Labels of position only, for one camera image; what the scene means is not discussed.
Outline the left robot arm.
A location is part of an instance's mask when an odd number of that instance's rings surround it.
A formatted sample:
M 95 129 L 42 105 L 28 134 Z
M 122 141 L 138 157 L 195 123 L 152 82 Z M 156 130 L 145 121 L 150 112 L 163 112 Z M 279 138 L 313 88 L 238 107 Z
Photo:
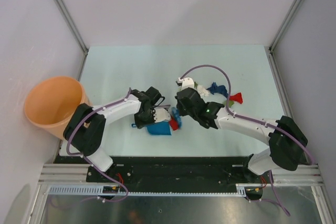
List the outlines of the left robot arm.
M 106 105 L 90 106 L 82 103 L 77 106 L 63 137 L 67 141 L 66 152 L 70 156 L 80 156 L 98 169 L 98 176 L 105 182 L 115 178 L 113 159 L 102 147 L 106 126 L 126 116 L 134 116 L 135 127 L 168 122 L 171 115 L 167 108 L 156 105 L 163 96 L 154 87 L 146 91 L 129 89 L 126 96 Z

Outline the blue plastic dustpan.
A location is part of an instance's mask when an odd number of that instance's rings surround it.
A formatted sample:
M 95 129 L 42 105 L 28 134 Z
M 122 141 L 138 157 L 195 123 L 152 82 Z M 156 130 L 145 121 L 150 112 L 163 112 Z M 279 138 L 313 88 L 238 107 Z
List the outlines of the blue plastic dustpan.
M 168 121 L 146 125 L 144 128 L 150 135 L 172 135 Z

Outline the red long paper scrap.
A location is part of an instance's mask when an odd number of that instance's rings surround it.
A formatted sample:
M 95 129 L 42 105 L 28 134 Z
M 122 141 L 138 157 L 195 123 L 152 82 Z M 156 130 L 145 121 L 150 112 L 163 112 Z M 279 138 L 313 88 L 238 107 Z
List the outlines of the red long paper scrap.
M 172 128 L 173 131 L 176 131 L 176 130 L 178 130 L 180 128 L 179 127 L 179 123 L 174 118 L 172 118 L 169 121 L 169 125 L 170 125 L 170 127 Z

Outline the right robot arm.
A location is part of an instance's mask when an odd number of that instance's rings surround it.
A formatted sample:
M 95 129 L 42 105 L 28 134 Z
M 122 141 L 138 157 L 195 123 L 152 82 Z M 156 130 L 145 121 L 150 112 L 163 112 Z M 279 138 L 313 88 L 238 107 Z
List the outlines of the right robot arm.
M 303 164 L 303 148 L 307 146 L 308 140 L 292 118 L 243 119 L 220 103 L 205 102 L 193 88 L 177 92 L 175 98 L 180 116 L 190 116 L 206 129 L 231 130 L 268 146 L 268 149 L 249 156 L 242 169 L 245 181 L 254 183 L 262 174 L 275 168 L 296 171 Z

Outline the small white paper scrap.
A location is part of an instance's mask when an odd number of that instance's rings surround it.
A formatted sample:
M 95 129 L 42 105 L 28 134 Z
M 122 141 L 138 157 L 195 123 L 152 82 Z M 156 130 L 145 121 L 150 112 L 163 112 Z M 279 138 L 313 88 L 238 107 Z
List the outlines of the small white paper scrap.
M 196 88 L 197 92 L 201 97 L 208 97 L 211 93 L 202 85 L 198 85 Z

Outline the blue hand brush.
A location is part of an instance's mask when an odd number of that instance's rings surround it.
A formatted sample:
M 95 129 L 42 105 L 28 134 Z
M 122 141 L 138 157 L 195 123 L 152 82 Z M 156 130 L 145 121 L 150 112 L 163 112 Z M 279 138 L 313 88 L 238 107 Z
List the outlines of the blue hand brush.
M 182 119 L 176 107 L 172 107 L 171 109 L 171 118 L 174 118 L 178 122 L 180 128 L 182 127 Z

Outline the dark blue twisted paper scrap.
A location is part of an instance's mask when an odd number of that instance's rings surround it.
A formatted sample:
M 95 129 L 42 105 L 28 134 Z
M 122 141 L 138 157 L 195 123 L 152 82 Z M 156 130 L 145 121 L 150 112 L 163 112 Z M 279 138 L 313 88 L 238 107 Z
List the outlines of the dark blue twisted paper scrap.
M 228 98 L 228 91 L 224 85 L 217 85 L 216 82 L 213 82 L 209 88 L 206 89 L 210 94 L 221 94 L 225 98 Z

